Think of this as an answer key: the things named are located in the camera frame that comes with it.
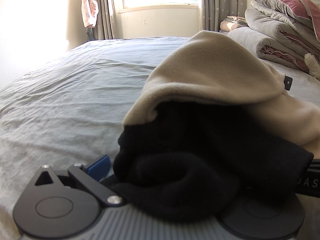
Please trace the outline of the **light grey patterned quilt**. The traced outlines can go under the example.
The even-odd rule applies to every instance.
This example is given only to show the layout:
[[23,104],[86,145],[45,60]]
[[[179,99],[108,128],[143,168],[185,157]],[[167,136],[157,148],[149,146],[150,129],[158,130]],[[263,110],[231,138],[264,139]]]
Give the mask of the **light grey patterned quilt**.
[[309,28],[307,25],[304,25],[300,23],[299,21],[295,20],[294,18],[287,16],[281,12],[278,12],[276,10],[270,9],[268,7],[263,6],[262,4],[258,2],[251,2],[252,8],[256,9],[257,11],[263,13],[264,15],[274,19],[278,20],[280,22],[286,23],[289,25],[292,29],[294,29],[297,32],[306,32],[307,34],[314,34],[314,30],[312,28]]

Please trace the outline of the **lower folded grey quilt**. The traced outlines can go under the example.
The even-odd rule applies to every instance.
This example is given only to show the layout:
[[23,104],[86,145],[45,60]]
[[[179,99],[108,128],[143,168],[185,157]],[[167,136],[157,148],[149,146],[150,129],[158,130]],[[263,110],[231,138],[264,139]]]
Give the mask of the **lower folded grey quilt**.
[[241,27],[230,31],[227,36],[260,59],[282,64],[305,73],[309,72],[301,55],[265,34],[249,27]]

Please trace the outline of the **upper folded grey quilt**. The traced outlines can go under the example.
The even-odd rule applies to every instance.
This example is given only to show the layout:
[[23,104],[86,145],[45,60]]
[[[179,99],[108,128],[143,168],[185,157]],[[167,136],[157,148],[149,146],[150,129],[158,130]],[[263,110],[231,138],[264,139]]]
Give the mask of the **upper folded grey quilt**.
[[319,41],[315,34],[297,32],[286,23],[274,20],[254,8],[246,10],[245,18],[251,29],[274,38],[302,57],[310,53],[319,61]]

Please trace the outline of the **grey left window curtain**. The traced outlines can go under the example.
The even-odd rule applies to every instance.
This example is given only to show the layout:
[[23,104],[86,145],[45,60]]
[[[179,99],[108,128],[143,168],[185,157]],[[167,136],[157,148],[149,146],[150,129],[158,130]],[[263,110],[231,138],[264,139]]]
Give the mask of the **grey left window curtain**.
[[97,0],[97,2],[99,12],[93,36],[96,40],[114,40],[118,37],[114,0]]

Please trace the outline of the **white plush toy dog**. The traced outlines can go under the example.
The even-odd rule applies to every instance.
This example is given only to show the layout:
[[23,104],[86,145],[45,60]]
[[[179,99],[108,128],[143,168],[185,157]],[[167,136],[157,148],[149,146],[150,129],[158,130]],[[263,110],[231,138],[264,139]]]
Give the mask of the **white plush toy dog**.
[[317,80],[320,80],[320,66],[316,58],[308,53],[304,55],[304,62],[309,69],[309,74]]

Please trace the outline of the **pink hanging cloth bag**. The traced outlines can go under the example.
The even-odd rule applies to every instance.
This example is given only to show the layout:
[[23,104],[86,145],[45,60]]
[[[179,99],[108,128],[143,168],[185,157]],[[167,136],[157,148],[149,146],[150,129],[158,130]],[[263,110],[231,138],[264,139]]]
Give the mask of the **pink hanging cloth bag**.
[[97,0],[81,0],[82,20],[85,28],[94,28],[99,13]]

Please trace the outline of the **folded grey quilt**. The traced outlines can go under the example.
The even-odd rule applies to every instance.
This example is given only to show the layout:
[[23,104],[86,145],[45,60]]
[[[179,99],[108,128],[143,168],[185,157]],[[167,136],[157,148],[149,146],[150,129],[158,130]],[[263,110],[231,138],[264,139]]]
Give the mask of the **folded grey quilt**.
[[249,27],[241,27],[230,31],[227,36],[260,59],[282,64],[305,73],[309,72],[301,55],[265,34]]
[[246,10],[245,18],[251,29],[274,38],[302,57],[310,53],[319,61],[319,41],[315,34],[297,32],[286,23],[274,20],[254,8]]

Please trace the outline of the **grey right window curtain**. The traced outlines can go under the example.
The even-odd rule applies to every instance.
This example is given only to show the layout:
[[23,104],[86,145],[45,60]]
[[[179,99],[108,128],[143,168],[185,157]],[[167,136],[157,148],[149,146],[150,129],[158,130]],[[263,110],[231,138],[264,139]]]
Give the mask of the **grey right window curtain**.
[[247,0],[201,0],[199,4],[199,29],[219,31],[227,16],[245,16]]

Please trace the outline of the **grey bed sheet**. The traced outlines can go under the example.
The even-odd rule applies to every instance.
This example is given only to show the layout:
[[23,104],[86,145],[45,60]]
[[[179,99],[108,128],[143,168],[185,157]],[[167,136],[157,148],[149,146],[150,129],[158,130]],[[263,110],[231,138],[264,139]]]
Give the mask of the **grey bed sheet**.
[[41,166],[116,156],[121,122],[148,75],[184,42],[87,42],[1,90],[1,239],[19,239],[12,210]]

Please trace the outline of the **beige black raglan bear shirt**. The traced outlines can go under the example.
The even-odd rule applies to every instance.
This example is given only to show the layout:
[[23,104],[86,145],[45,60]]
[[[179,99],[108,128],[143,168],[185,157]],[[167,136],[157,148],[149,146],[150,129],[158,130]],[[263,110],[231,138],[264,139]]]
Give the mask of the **beige black raglan bear shirt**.
[[125,115],[115,193],[150,215],[195,222],[241,198],[293,193],[319,156],[319,107],[233,39],[201,31],[148,77]]

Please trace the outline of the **grey window curtain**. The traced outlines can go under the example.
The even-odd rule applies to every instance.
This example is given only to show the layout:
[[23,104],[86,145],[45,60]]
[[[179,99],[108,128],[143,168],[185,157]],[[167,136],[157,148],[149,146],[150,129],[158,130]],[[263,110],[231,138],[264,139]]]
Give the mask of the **grey window curtain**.
[[219,31],[227,16],[245,16],[247,0],[201,0],[199,4],[199,29]]
[[97,0],[97,2],[99,12],[93,36],[96,40],[114,40],[118,37],[114,0]]

